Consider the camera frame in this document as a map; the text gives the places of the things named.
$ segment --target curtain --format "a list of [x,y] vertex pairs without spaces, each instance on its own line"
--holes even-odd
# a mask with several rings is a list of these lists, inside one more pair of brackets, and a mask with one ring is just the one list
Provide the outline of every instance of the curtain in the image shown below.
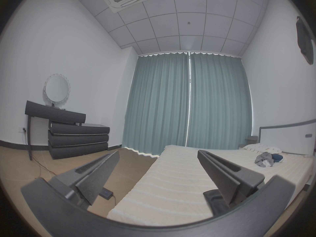
[[185,145],[189,70],[185,53],[139,57],[125,115],[123,147],[160,155]]
[[237,149],[251,135],[251,98],[240,58],[191,54],[188,147]]

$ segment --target striped bedsheet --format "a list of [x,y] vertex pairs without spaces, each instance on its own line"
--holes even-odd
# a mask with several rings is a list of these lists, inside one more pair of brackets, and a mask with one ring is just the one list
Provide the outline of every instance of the striped bedsheet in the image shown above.
[[[265,183],[276,174],[291,181],[296,185],[291,201],[304,187],[314,165],[313,157],[281,153],[286,158],[285,163],[262,168],[254,163],[258,153],[245,149],[207,150],[262,173]],[[196,148],[166,146],[161,156],[107,218],[136,225],[170,226],[212,217],[203,192],[216,189],[216,186],[200,165],[197,151]]]

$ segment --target round mirror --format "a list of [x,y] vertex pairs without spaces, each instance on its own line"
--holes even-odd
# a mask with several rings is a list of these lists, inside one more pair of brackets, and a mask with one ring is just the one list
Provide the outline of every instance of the round mirror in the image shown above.
[[45,96],[53,104],[64,102],[70,92],[69,81],[66,77],[60,74],[51,75],[45,82],[44,93]]

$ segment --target white patterned pillow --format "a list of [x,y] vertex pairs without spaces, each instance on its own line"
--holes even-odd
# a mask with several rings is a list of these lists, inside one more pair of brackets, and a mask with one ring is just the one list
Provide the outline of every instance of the white patterned pillow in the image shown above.
[[255,153],[263,153],[263,152],[268,152],[271,154],[279,154],[282,152],[282,150],[280,148],[276,148],[276,147],[270,147],[261,143],[257,143],[257,144],[249,144],[245,147],[243,147],[243,149],[249,150],[251,152],[255,152]]

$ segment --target pile of clothes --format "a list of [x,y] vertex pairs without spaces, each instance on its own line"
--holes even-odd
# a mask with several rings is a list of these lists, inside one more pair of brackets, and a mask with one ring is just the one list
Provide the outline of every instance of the pile of clothes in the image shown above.
[[255,164],[260,167],[272,167],[275,162],[285,162],[282,155],[264,152],[257,156]]

